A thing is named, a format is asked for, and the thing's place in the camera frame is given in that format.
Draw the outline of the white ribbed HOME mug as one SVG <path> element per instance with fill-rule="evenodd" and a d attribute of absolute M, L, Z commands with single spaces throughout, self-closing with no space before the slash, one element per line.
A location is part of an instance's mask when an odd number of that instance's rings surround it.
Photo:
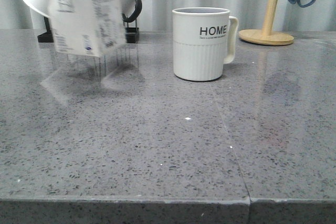
<path fill-rule="evenodd" d="M 215 7 L 177 8 L 172 15 L 174 74 L 189 81 L 220 78 L 236 56 L 238 19 Z"/>

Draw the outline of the wooden mug tree stand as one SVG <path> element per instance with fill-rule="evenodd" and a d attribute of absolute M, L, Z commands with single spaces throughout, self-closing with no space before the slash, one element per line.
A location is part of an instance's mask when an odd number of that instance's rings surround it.
<path fill-rule="evenodd" d="M 268 0 L 262 29 L 245 29 L 239 32 L 239 38 L 246 42 L 266 46 L 286 46 L 294 42 L 294 37 L 279 31 L 273 31 L 273 23 L 278 0 Z"/>

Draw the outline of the white blue milk carton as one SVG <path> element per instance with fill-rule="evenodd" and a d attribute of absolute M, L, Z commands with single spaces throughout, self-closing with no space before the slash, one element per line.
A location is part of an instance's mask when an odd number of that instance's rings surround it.
<path fill-rule="evenodd" d="M 126 43 L 120 0 L 48 0 L 57 52 L 102 57 Z"/>

